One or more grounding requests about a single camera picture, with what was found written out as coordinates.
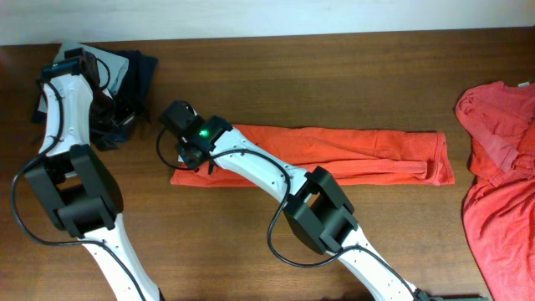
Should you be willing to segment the red printed soccer t-shirt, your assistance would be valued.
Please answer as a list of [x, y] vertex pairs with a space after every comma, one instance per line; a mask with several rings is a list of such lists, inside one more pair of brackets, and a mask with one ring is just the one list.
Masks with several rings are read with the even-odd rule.
[[441, 132], [235, 127], [252, 143], [289, 165], [309, 172], [321, 166], [341, 186], [455, 183], [446, 136]]

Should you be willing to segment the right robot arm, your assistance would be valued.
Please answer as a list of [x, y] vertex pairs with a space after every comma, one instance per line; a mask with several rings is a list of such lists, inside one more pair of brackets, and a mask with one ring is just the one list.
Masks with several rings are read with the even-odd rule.
[[293, 234], [326, 260], [341, 262], [376, 300], [427, 300], [426, 293], [403, 279], [371, 246], [354, 216], [354, 207], [324, 168], [292, 166], [252, 143], [226, 120], [205, 120], [183, 101], [175, 101], [159, 117], [177, 138], [184, 169], [205, 163], [244, 177], [278, 203], [273, 221], [285, 217]]

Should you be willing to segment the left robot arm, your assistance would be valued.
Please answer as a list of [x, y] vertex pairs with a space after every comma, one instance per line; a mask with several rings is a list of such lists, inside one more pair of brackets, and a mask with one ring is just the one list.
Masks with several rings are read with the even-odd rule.
[[26, 179], [53, 225], [98, 264], [118, 300], [161, 300], [125, 230], [119, 185], [97, 153], [144, 113], [142, 103], [110, 91], [108, 64], [83, 47], [45, 66], [39, 88], [46, 128], [38, 154], [15, 176]]

